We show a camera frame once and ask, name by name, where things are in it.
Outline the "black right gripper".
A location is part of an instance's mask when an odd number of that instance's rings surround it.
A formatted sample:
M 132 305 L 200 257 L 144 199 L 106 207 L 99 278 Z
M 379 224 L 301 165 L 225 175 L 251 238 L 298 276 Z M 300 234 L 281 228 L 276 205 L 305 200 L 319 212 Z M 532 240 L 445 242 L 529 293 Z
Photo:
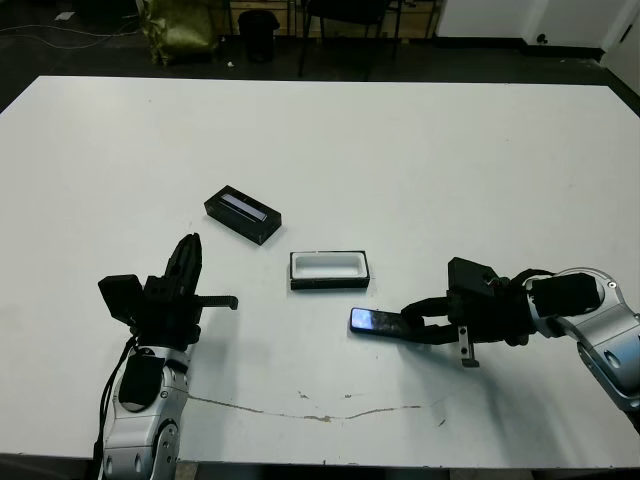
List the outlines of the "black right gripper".
M 464 367 L 475 368 L 474 345 L 505 342 L 525 346 L 530 337 L 530 310 L 522 288 L 499 286 L 491 294 L 470 290 L 449 290 L 446 297 L 411 303 L 402 309 L 407 323 L 423 323 L 428 317 L 448 317 L 452 325 L 427 325 L 412 329 L 406 340 L 426 345 L 456 343 L 459 338 Z

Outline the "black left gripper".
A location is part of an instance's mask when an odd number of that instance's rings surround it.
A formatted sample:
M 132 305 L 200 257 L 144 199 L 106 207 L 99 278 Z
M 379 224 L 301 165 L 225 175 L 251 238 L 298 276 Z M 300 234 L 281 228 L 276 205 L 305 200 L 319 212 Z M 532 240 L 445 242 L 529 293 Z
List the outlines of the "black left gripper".
M 133 317 L 139 342 L 146 346 L 186 349 L 199 341 L 204 308 L 236 310 L 233 295 L 198 295 L 202 246 L 198 233 L 183 237 L 167 264 L 167 276 L 149 276 Z

